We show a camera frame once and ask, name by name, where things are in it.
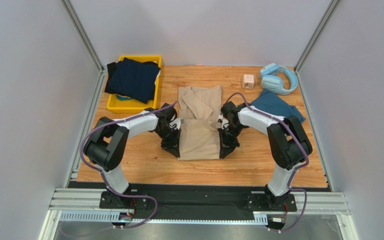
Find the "beige t-shirt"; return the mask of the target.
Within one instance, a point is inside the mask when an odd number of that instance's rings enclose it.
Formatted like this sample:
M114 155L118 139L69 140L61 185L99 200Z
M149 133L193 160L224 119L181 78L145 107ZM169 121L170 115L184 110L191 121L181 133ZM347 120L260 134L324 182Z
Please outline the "beige t-shirt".
M222 87L186 86L178 88L181 161L220 158Z

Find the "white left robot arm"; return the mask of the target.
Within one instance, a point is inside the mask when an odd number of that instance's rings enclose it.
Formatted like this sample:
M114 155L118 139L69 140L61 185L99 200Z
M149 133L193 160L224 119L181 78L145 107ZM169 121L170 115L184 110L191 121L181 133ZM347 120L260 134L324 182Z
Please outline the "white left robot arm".
M129 198L130 183L121 167L127 142L145 132L161 139L161 148L176 158L180 154L181 120L174 104L144 111L118 120L102 117L80 143L81 161L101 175L109 192Z

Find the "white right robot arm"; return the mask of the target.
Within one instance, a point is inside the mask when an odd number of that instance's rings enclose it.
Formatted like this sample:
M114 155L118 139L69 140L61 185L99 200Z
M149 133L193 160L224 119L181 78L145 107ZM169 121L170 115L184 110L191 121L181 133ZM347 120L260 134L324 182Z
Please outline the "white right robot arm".
M221 107L222 126L218 129L220 152L224 159L240 146L238 137L243 129L253 128L265 134L269 140L275 169L265 186L266 201L280 204L290 193L295 173L309 162L312 144L295 115L288 117L273 115L243 103L226 102Z

